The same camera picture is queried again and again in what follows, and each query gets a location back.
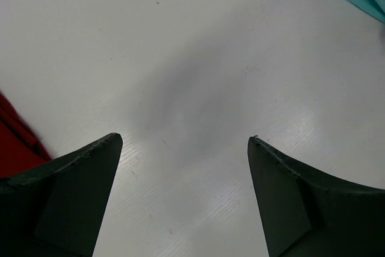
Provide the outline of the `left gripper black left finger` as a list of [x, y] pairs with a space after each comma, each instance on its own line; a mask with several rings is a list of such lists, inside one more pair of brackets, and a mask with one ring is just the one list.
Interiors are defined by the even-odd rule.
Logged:
[[1, 178], [1, 256], [92, 256], [122, 147], [110, 133]]

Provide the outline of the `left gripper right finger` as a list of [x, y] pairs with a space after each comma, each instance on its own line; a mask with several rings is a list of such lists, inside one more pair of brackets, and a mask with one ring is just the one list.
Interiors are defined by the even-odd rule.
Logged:
[[384, 255], [384, 190], [332, 176], [257, 137], [247, 154], [270, 256]]

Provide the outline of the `dark red t shirt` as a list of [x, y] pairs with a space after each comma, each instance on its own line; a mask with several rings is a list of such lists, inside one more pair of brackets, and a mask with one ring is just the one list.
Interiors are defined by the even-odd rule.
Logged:
[[51, 159], [12, 104], [1, 96], [1, 177], [31, 169]]

